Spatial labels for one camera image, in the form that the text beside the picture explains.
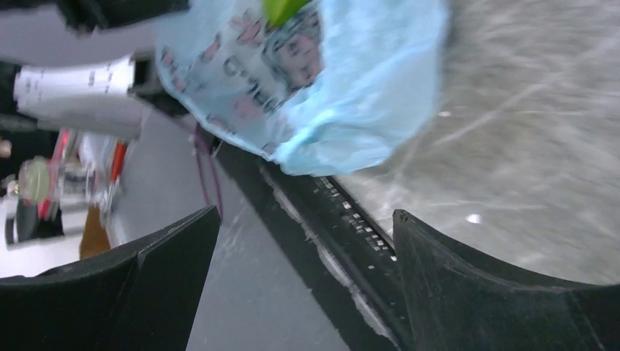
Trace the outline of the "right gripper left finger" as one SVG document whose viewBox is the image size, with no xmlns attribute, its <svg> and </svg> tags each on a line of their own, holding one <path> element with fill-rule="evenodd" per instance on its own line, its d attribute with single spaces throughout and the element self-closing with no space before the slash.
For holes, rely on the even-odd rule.
<svg viewBox="0 0 620 351">
<path fill-rule="evenodd" d="M 1 280 L 3 350 L 185 350 L 219 234 L 201 209 L 102 254 Z"/>
</svg>

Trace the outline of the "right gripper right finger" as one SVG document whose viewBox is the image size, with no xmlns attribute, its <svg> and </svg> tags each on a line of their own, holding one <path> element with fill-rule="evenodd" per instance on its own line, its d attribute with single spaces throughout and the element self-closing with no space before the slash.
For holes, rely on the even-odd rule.
<svg viewBox="0 0 620 351">
<path fill-rule="evenodd" d="M 393 212 L 417 350 L 617 350 L 619 286 L 507 263 Z"/>
</svg>

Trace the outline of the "light blue plastic bag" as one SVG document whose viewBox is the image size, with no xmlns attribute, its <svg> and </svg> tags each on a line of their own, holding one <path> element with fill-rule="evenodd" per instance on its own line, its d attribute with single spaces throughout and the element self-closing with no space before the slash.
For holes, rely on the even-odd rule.
<svg viewBox="0 0 620 351">
<path fill-rule="evenodd" d="M 444 1 L 193 1 L 154 21 L 166 90 L 208 132 L 290 175 L 383 163 L 435 115 Z"/>
</svg>

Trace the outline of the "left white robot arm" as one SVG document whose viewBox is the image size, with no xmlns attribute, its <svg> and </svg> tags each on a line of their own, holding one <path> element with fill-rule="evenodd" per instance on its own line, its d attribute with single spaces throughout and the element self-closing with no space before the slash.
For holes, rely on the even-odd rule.
<svg viewBox="0 0 620 351">
<path fill-rule="evenodd" d="M 186 12 L 188 1 L 55 1 L 76 34 L 91 34 Z M 162 85 L 153 49 L 73 67 L 1 61 L 1 129 L 80 129 L 122 140 L 140 134 L 151 108 L 172 118 L 188 110 Z"/>
</svg>

